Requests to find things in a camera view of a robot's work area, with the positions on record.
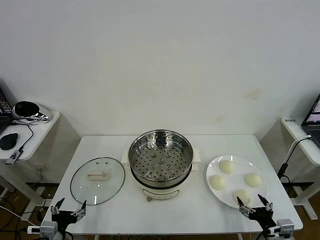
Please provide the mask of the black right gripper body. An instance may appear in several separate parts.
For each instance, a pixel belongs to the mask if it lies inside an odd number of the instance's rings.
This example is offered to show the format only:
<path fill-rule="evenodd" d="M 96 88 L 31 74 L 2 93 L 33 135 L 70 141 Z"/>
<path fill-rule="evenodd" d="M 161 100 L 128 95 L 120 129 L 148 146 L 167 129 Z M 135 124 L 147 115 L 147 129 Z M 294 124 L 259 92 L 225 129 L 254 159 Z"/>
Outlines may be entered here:
<path fill-rule="evenodd" d="M 252 208 L 252 211 L 248 214 L 248 218 L 258 222 L 262 229 L 269 229 L 276 226 L 273 220 L 273 213 L 272 210 L 267 210 L 266 207 L 256 207 Z"/>

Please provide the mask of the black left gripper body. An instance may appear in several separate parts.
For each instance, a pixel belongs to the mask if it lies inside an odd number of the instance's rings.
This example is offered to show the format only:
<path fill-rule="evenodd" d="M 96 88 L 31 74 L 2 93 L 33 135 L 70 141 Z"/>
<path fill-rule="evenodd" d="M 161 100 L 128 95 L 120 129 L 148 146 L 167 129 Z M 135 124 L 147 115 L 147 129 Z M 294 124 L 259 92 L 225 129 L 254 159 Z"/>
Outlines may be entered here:
<path fill-rule="evenodd" d="M 57 223 L 58 231 L 65 231 L 70 224 L 75 224 L 84 216 L 73 216 L 73 211 L 61 210 L 59 213 L 52 213 L 51 220 Z"/>

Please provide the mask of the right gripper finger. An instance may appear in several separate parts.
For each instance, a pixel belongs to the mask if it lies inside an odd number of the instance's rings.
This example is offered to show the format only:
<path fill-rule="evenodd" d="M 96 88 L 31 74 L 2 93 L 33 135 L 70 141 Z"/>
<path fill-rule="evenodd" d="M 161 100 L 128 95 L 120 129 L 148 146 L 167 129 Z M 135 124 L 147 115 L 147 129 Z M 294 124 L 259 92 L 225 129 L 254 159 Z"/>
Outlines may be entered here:
<path fill-rule="evenodd" d="M 239 212 L 245 217 L 249 218 L 253 213 L 256 212 L 253 208 L 246 206 L 238 196 L 236 197 L 236 200 L 239 206 Z"/>
<path fill-rule="evenodd" d="M 257 195 L 258 198 L 260 199 L 260 201 L 262 202 L 262 204 L 265 206 L 267 211 L 273 211 L 273 203 L 269 202 L 265 197 L 263 197 L 262 195 L 258 194 Z"/>

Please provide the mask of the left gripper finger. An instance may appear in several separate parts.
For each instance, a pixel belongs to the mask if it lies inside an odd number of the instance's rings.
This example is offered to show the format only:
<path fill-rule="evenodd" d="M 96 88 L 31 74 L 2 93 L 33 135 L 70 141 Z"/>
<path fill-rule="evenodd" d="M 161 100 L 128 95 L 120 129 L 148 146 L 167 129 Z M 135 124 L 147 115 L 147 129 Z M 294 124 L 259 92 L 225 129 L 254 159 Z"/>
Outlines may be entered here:
<path fill-rule="evenodd" d="M 54 206 L 50 207 L 50 212 L 52 214 L 59 214 L 59 209 L 62 206 L 63 202 L 64 202 L 65 198 L 63 197 L 61 200 L 59 200 Z"/>
<path fill-rule="evenodd" d="M 75 217 L 84 217 L 87 212 L 86 207 L 87 207 L 87 201 L 85 200 L 81 208 L 72 212 L 71 215 Z"/>

